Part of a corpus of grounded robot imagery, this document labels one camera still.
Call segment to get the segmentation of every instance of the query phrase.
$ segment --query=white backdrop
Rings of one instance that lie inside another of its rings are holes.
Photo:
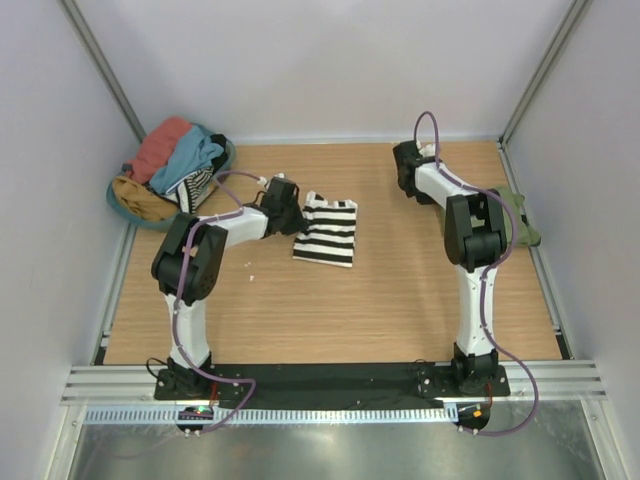
[[[640,478],[640,3],[593,2],[510,144],[574,353],[593,358]]]
[[[77,0],[147,130],[236,141],[502,133],[569,0]]]
[[[105,201],[133,134],[59,6],[0,15],[0,477],[42,479],[88,364],[125,222]]]

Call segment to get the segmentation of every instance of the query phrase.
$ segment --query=wooden table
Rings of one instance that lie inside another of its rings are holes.
[[[274,236],[225,252],[207,301],[207,337],[219,363],[449,360],[458,331],[458,285],[446,259],[434,206],[407,199],[389,144],[238,148],[234,168],[265,177],[285,172],[301,189],[359,204],[352,269],[291,258],[292,237]],[[442,157],[464,180],[506,184],[493,142],[449,143]],[[257,185],[226,185],[251,201]],[[199,214],[234,209],[218,191]],[[143,364],[169,353],[168,312],[151,262],[163,234],[138,230],[106,364]],[[523,359],[560,352],[526,249],[498,273],[498,341]]]

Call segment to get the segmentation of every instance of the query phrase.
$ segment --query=black and white striped shirt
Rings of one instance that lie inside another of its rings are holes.
[[[352,200],[329,203],[309,192],[302,209],[308,227],[293,242],[293,258],[352,267],[357,213],[358,204]]]

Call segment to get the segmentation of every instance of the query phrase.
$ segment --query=robotic arm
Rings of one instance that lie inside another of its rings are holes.
[[[419,150],[416,142],[402,142],[393,149],[393,154],[398,185],[407,197],[415,197],[423,205],[437,203],[445,209],[445,251],[455,266],[460,291],[460,328],[451,366],[463,393],[481,393],[498,372],[498,353],[486,334],[488,331],[493,335],[493,285],[497,269],[486,275],[484,299],[480,287],[486,267],[507,248],[502,207],[485,194],[462,188],[464,182],[443,163],[436,165],[432,145]],[[483,224],[472,226],[472,217]]]
[[[196,232],[189,261],[185,288],[179,303],[177,333],[184,352],[201,370],[213,373],[211,349],[206,338],[206,297],[218,279],[224,250],[242,242],[260,240],[275,233],[291,235],[303,230],[306,222],[298,205],[299,189],[290,180],[276,176],[269,182],[260,204],[248,204],[237,215],[221,216],[215,223]],[[207,217],[181,213],[158,251],[151,274],[164,294],[169,318],[174,310],[180,280],[184,248],[191,228]],[[210,382],[198,375],[183,358],[172,335],[167,368],[158,374],[155,398],[175,400],[202,398]]]
[[[493,332],[496,270],[492,269],[483,278],[486,267],[498,260],[507,248],[502,208],[490,196],[462,188],[464,183],[446,166],[436,165],[434,152],[418,150],[416,142],[403,142],[393,153],[398,185],[407,197],[415,197],[420,204],[438,203],[446,209],[445,251],[458,276],[461,315],[450,371],[461,394],[484,396],[486,385],[496,380],[502,368],[487,335]],[[196,232],[193,245],[197,251],[191,252],[187,265],[175,333],[198,369],[214,373],[205,332],[205,299],[216,284],[224,250],[278,232],[291,235],[303,230],[306,222],[298,205],[298,195],[295,183],[274,177],[259,205],[245,205],[241,214],[220,216],[218,221]],[[482,225],[472,226],[472,217],[481,220]],[[153,261],[152,275],[159,282],[170,317],[187,237],[198,221],[200,219],[193,215],[178,215]],[[481,298],[483,281],[486,282],[485,295]],[[167,368],[158,373],[155,398],[207,398],[211,382],[190,367],[174,338]]]

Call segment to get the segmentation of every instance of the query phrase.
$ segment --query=black mounting plate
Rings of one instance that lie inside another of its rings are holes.
[[[253,378],[257,388],[245,408],[271,410],[405,410],[442,405],[447,398],[485,397],[462,393],[449,365],[414,363],[223,364],[224,378]],[[510,395],[504,367],[491,380],[494,397]],[[223,408],[234,408],[248,391],[246,384],[218,384]]]

